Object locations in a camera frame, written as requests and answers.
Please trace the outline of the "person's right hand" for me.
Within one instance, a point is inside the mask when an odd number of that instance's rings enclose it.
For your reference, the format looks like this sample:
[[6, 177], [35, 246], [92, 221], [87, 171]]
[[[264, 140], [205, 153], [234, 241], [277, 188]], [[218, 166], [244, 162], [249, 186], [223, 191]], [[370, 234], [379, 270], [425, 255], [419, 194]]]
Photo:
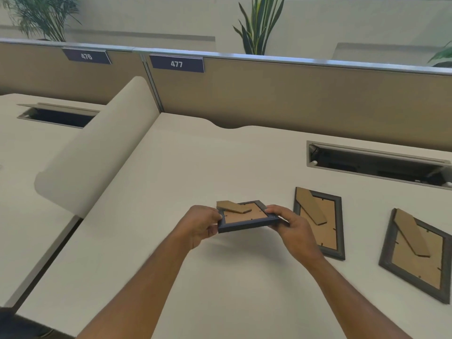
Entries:
[[299, 263], [312, 271], [326, 262], [308, 221], [293, 211], [279, 205], [268, 205], [267, 213], [274, 213], [290, 223], [290, 228], [273, 229], [285, 247]]

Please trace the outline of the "person's left hand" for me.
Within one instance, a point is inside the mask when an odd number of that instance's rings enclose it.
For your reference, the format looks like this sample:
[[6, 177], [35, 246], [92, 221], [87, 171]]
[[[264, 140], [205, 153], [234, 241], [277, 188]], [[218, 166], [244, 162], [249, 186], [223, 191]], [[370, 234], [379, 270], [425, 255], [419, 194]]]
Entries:
[[215, 208], [194, 205], [189, 208], [170, 233], [185, 250], [196, 248], [203, 241], [203, 223], [217, 222], [222, 215]]

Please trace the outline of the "small dark blue picture frame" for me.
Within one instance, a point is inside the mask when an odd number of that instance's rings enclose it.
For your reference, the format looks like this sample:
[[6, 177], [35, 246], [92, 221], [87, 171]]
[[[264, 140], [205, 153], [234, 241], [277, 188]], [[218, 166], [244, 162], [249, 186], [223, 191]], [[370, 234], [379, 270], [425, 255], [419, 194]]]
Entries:
[[237, 205], [244, 206], [250, 211], [245, 213], [235, 212], [221, 206], [221, 201], [217, 202], [217, 210], [222, 215], [222, 219], [218, 221], [218, 233], [274, 226], [282, 221], [278, 215], [267, 213], [267, 206], [260, 200], [241, 202]]

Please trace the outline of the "person's left forearm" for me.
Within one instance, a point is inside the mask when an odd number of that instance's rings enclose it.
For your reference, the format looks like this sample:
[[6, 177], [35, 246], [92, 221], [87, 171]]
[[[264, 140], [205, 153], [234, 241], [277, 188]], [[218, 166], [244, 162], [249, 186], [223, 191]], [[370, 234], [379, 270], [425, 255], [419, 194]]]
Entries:
[[165, 238], [120, 292], [76, 339], [151, 339], [193, 241]]

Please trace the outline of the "person's right forearm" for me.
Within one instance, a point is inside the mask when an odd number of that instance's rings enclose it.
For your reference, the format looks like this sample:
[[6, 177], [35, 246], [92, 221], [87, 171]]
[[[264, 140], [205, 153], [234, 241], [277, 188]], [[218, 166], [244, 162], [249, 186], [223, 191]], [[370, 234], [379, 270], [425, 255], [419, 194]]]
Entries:
[[413, 339], [367, 300], [324, 256], [302, 262], [347, 339]]

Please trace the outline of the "beige partition panel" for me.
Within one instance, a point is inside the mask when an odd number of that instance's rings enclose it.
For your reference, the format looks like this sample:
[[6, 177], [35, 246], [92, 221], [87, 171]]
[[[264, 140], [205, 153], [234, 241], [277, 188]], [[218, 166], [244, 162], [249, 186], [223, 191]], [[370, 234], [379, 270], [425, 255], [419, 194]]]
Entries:
[[[258, 125], [452, 152], [452, 68], [135, 49], [161, 111], [224, 128]], [[205, 72], [149, 55], [202, 57]]]
[[[69, 61], [64, 47], [105, 50], [112, 64]], [[147, 64], [134, 47], [0, 38], [0, 95], [105, 105], [134, 77], [142, 77], [151, 90]]]

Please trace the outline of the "white curved desk divider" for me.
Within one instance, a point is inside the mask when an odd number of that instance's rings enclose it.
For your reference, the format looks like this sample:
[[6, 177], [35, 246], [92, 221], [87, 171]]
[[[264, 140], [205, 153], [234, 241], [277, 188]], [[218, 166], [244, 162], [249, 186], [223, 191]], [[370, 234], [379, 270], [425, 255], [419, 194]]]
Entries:
[[37, 174], [35, 191], [85, 218], [159, 115], [148, 83], [134, 77]]

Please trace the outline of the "dark blue number label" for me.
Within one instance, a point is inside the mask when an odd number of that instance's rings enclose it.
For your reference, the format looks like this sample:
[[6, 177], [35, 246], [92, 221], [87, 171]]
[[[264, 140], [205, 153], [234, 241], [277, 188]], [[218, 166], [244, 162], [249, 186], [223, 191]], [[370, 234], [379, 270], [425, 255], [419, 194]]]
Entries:
[[92, 64], [105, 64], [111, 65], [112, 62], [105, 50], [87, 50], [64, 47], [63, 53], [69, 61], [72, 62], [84, 62]]
[[204, 73], [204, 61], [202, 57], [149, 55], [150, 62], [155, 69]]

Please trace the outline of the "tall green snake plant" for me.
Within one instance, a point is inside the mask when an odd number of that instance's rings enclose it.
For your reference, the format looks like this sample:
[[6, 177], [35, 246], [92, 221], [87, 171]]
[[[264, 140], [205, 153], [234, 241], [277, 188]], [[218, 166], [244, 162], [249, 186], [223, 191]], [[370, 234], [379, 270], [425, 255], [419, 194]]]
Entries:
[[247, 55], [264, 56], [269, 36], [283, 11], [285, 0], [251, 0], [251, 12], [247, 14], [239, 3], [243, 21], [233, 26], [240, 36]]

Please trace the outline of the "green plant leaves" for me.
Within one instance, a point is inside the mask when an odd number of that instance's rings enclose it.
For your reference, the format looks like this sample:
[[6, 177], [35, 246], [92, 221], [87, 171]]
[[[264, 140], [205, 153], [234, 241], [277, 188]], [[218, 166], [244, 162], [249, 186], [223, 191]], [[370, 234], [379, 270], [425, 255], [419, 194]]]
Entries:
[[428, 64], [432, 67], [452, 68], [452, 40], [435, 53], [429, 60]]

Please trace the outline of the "feathery green palm plant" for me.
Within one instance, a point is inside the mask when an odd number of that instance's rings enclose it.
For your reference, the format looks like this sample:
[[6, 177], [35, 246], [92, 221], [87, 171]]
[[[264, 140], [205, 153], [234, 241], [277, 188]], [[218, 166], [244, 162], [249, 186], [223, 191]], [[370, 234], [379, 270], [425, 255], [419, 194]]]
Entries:
[[0, 6], [8, 12], [13, 25], [31, 38], [66, 42], [65, 27], [68, 18], [77, 23], [78, 0], [0, 0]]

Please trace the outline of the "grey picture frame cardboard back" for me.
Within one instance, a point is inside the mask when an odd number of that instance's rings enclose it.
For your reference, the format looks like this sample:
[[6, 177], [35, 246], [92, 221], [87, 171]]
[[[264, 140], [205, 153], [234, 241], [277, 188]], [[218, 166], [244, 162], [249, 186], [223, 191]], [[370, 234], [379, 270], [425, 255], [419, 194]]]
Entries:
[[293, 211], [305, 218], [324, 256], [345, 261], [342, 198], [296, 187]]

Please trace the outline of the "large grey picture frame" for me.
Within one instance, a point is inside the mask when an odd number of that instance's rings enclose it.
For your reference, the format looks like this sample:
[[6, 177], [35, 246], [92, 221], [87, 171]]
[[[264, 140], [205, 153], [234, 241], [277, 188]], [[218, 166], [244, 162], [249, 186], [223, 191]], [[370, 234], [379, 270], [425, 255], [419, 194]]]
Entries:
[[394, 208], [378, 263], [439, 302], [451, 303], [451, 234]]

